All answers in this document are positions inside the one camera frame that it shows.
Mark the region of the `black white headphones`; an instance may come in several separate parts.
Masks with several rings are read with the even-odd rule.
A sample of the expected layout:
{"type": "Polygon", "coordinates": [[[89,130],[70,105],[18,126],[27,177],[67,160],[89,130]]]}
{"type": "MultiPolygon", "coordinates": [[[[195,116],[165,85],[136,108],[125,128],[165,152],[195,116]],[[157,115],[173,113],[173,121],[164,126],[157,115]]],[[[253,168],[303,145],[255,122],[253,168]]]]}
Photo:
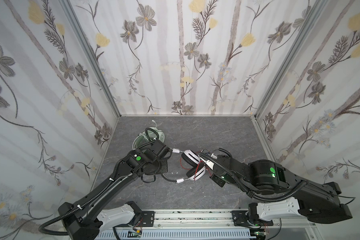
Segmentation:
{"type": "Polygon", "coordinates": [[[195,182],[201,179],[207,173],[205,163],[201,160],[196,152],[192,150],[180,151],[179,149],[173,149],[173,153],[182,153],[181,160],[184,160],[191,168],[188,169],[186,178],[173,180],[167,178],[164,174],[161,174],[161,177],[164,180],[174,184],[180,184],[187,180],[195,182]]]}

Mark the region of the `green white headphones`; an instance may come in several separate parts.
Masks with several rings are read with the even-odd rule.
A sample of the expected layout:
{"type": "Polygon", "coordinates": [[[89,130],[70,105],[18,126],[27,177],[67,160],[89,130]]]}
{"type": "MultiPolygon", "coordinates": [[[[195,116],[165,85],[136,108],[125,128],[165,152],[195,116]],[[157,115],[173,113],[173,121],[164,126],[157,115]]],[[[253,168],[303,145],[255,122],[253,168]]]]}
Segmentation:
{"type": "Polygon", "coordinates": [[[141,147],[143,144],[154,140],[160,140],[161,142],[165,141],[165,133],[158,129],[158,125],[155,120],[152,120],[155,124],[154,127],[150,127],[150,130],[144,130],[144,132],[140,133],[133,141],[132,149],[135,150],[141,147]]]}

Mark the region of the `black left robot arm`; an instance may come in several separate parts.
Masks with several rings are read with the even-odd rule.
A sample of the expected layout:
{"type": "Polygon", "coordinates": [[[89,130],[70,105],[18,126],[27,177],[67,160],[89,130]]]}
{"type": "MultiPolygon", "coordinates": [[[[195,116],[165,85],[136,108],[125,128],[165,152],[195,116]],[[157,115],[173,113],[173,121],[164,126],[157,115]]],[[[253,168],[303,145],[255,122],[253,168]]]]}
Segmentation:
{"type": "Polygon", "coordinates": [[[159,133],[154,138],[131,150],[120,159],[111,175],[90,193],[73,204],[64,203],[59,207],[59,216],[39,226],[39,232],[52,236],[69,236],[72,240],[94,240],[105,223],[99,214],[106,205],[127,185],[144,175],[156,177],[168,172],[168,159],[172,150],[161,140],[159,133]]]}

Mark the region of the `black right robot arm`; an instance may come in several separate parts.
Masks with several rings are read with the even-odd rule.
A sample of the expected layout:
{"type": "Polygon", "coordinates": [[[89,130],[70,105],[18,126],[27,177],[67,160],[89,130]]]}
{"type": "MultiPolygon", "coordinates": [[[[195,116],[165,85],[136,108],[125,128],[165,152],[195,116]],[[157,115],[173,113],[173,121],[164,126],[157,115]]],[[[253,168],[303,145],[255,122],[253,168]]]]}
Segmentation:
{"type": "Polygon", "coordinates": [[[274,219],[305,217],[317,224],[334,224],[352,219],[348,205],[341,203],[341,189],[335,182],[319,184],[300,177],[269,160],[241,163],[224,149],[221,155],[199,153],[212,171],[212,180],[230,184],[250,199],[247,221],[268,224],[274,219]]]}

